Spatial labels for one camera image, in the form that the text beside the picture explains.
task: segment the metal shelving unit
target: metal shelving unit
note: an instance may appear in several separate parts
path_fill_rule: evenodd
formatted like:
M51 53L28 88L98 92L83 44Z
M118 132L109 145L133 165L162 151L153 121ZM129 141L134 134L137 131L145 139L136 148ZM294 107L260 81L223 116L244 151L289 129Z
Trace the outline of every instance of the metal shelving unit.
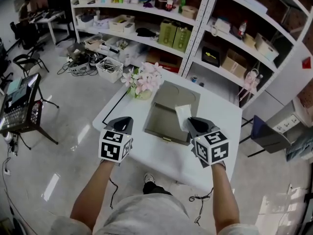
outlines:
M223 70L223 68L217 68L217 67L210 66L209 64L202 62L202 60L201 60L201 49L203 46L202 39L203 39L205 32L206 31L210 32L210 30L211 30L210 17L211 17L211 14L212 14L212 11L214 9L216 1L217 0L209 0L208 1L208 5L207 5L207 8L205 10L205 14L203 16L201 26L199 28L197 37L195 39L195 43L194 43L193 48L190 52L190 57L189 57L188 62L185 66L185 70L183 72L183 77L188 76L191 65L193 64L193 62L195 62L197 64L202 65L204 67L204 69L207 68L207 69L209 69L215 73L218 73L219 75L227 78L228 80L234 82L235 84L242 86L243 81L237 77L235 78L235 76L233 74L231 74L230 72L228 72L227 70ZM279 23L277 23L274 19L269 17L267 14L259 12L252 5L245 2L244 0L233 0L233 1L241 4L242 6L244 6L246 8L248 8L252 12L259 15L261 18L266 20L269 24L271 24L273 27L275 27L277 29L277 31L279 31L279 33L281 33L284 37L286 37L293 45L291 51L288 53L288 55L286 56L284 61L279 65L279 67L276 67L274 63L267 60L259 52L246 46L242 41L236 39L235 37L233 37L230 34L225 34L225 33L220 32L220 31L218 32L218 37L223 38L223 39L227 40L228 42L232 43L233 45L241 48L246 53L250 54L251 56L253 56L257 60L262 62L264 65L266 65L271 71L273 71L270 79L267 80L267 82L259 89L259 91L252 92L252 94L254 94L254 96L248 102L246 102L243 105L242 109L244 110L270 85L270 83L278 76L278 74L283 70L285 65L290 61L292 55L298 49L300 43L303 41L303 39L304 39L304 37L305 37L306 33L308 32L308 29L311 25L311 22L313 19L313 7L309 12L304 8L304 6L300 3L300 1L292 0L293 3L297 4L297 6L300 9L303 9L303 12L307 15L307 21L306 21L304 27L302 28L302 31L301 31L298 39L295 40Z
M181 14L178 14L178 13L167 12L167 11L159 10L159 9L156 9L156 8L144 8L144 7L139 6L137 4L123 4L123 3L122 4L117 4L117 3L106 4L106 3L101 3L101 4L73 5L72 1L73 0L70 0L77 42L80 42L79 31L84 31L84 32L88 32L88 33L91 33L91 34L97 34L97 33L101 32L101 33L109 34L109 35L113 35L113 36L120 36L120 37L123 37L123 38L126 38L126 39L130 39L130 40L134 40L134 41L137 41L137 42L149 45L149 46L153 46L153 47L156 47L156 48L159 48L161 50L167 51L169 53L172 53L172 54L177 55L177 56L182 58L182 63L181 63L180 69L179 69L179 75L180 76L182 76L183 71L185 69L185 66L187 64L190 52L192 50L192 47L194 45L194 41L195 41L195 39L197 37L197 33L198 33L199 27L200 27L201 22L202 22L202 18L203 18L204 12L205 12L206 5L208 3L208 0L201 0L201 4L200 4L200 7L199 7L197 18L196 18L196 20L192 20L192 19L186 18L186 17L184 17L184 16L182 16ZM159 44L159 43L157 43L155 41L152 41L152 40L150 40L148 38L138 37L136 35L136 33L125 34L125 33L115 32L115 31L106 30L106 29L105 30L104 29L99 30L99 29L95 29L93 27L90 27L88 29L79 28L78 25L77 25L75 8L90 8L90 7L119 8L119 9L126 9L126 10L141 11L141 12L144 12L144 13L155 14L155 15L158 15L158 16L162 16L162 17L165 17L165 18L170 18L172 20L176 20L176 21L179 21L179 22L183 22L183 23L192 25L193 29L192 29L192 33L191 33L191 36L190 36L190 39L189 39L189 42L188 42L187 49L186 49L185 53L183 53L183 52L177 51L177 50L175 50L173 48L169 48L169 47L163 46L163 45L161 45L161 44Z

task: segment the shoe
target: shoe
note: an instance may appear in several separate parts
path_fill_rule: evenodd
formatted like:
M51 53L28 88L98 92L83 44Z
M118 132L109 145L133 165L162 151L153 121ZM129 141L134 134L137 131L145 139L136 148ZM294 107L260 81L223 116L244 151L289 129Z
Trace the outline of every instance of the shoe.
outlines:
M145 174L144 181L145 181L145 183L147 183L147 182L153 182L154 183L155 182L155 178L154 178L154 176L151 173L147 172Z

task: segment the flower vase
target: flower vase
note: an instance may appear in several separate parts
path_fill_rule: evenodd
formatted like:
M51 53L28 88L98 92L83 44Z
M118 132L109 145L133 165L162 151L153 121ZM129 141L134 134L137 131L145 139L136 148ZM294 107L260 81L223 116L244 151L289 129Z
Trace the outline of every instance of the flower vase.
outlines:
M136 89L132 87L130 91L130 95L132 95L134 98L139 99L139 100L148 100L152 96L152 91L146 90L144 92L139 93L136 97L135 91Z

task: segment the desk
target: desk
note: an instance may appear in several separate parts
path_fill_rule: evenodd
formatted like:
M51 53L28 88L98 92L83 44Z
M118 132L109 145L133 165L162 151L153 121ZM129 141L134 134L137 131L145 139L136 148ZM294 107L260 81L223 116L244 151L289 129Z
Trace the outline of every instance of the desk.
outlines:
M238 152L242 110L205 88L167 70L162 70L162 79L200 93L197 117L213 121L230 140L229 157L225 159L226 172L230 180ZM134 141L130 157L183 184L209 192L213 187L212 170L210 167L203 169L199 159L191 152L192 145L167 142L144 132L156 93L154 92L147 101L141 101L125 94L126 90L127 88L123 86L107 103L92 122L94 128L101 131L106 126L103 122L108 123L117 117L132 117Z
M53 40L53 43L54 44L56 44L57 43L57 40L55 39L55 36L54 36L54 32L53 32L53 28L52 28L52 21L53 20L56 20L57 18L59 18L59 17L61 17L61 16L65 16L65 13L64 13L64 11L61 11L61 12L59 12L59 13L57 13L57 14L55 14L55 15L53 15L52 17L50 17L50 18L42 18L42 19L40 19L40 20L38 20L38 21L36 21L36 22L34 22L34 20L32 20L31 21L31 23L33 24L48 24L48 27L49 27L49 30L50 30L50 34L51 34L51 37L52 37L52 40Z
M23 105L15 107L9 113L4 112L5 103L10 98L10 96L8 96L7 94L5 95L0 111L0 134L12 132L16 133L21 137L21 133L37 130L46 138L48 138L55 144L58 144L58 142L56 142L52 137L50 137L49 134L47 134L40 126L43 102L53 104L57 108L59 108L59 106L57 106L55 103L43 99L43 95L39 88L40 80L41 76L39 73L37 73L28 76L21 81L21 86L27 84L31 88L29 98ZM37 91L40 94L41 100L35 101ZM36 103L38 103L39 106L37 107L36 110L34 110L33 107Z

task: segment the green box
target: green box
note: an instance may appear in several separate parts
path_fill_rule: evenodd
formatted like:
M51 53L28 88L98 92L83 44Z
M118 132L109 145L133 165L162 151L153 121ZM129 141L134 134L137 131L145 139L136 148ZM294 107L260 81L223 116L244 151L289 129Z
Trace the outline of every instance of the green box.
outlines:
M176 30L177 26L173 25L171 21L164 20L161 23L158 43L168 47L172 47L175 39Z
M190 35L191 31L189 29L181 27L177 28L173 48L185 53Z

